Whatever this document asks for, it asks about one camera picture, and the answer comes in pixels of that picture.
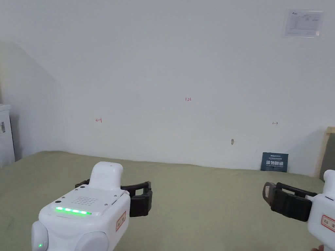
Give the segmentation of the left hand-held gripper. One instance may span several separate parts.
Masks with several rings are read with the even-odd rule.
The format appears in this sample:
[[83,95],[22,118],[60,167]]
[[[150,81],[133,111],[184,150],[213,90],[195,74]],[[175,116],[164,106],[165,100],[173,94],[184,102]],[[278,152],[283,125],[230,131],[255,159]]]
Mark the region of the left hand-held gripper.
[[31,229],[33,251],[112,251],[129,217],[152,206],[151,182],[121,186],[123,167],[99,162],[90,179],[43,207]]

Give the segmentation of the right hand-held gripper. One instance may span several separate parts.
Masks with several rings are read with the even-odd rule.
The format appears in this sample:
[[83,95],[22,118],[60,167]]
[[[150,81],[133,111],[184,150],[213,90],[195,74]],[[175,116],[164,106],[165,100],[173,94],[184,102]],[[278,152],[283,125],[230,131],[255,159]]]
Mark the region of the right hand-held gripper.
[[308,231],[325,251],[335,250],[335,171],[324,172],[321,194],[283,183],[266,182],[262,196],[271,210],[285,217],[308,223]]

